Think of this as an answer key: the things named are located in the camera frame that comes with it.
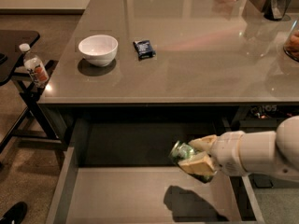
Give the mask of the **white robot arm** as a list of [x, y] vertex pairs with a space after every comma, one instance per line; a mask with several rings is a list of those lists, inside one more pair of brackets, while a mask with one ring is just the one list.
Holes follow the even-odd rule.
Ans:
[[217, 173], [228, 176], [270, 175], [299, 180], [299, 117], [282, 121], [274, 131], [227, 132], [187, 144], [177, 142], [171, 154], [185, 173], [208, 182]]

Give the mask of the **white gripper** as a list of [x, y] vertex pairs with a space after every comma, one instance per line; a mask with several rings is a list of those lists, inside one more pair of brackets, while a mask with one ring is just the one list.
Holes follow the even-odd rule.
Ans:
[[187, 160], [180, 161], [178, 166], [189, 175], [214, 175], [215, 167], [206, 153], [209, 151], [220, 170], [228, 176], [244, 176], [248, 172], [244, 168], [240, 145], [244, 132], [227, 132], [221, 136], [215, 134], [193, 139], [189, 145], [200, 152]]

